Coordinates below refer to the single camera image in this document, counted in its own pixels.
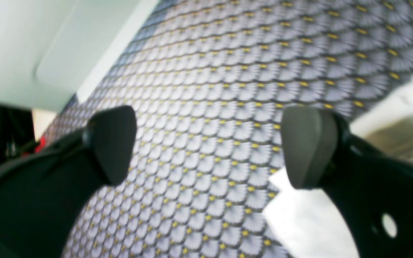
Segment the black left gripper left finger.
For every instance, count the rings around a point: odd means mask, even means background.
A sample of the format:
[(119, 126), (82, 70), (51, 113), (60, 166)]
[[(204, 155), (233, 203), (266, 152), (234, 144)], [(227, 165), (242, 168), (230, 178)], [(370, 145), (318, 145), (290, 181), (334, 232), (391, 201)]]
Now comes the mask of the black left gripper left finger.
[(0, 258), (59, 258), (93, 194), (127, 178), (136, 134), (135, 111), (118, 106), (0, 165)]

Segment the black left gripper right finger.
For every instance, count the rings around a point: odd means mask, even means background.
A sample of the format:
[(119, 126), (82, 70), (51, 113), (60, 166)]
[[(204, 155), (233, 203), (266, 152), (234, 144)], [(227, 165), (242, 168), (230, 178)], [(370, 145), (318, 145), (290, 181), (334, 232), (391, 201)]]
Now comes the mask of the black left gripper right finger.
[(281, 138), (292, 187), (328, 195), (361, 258), (413, 258), (413, 165), (355, 136), (326, 109), (285, 108)]

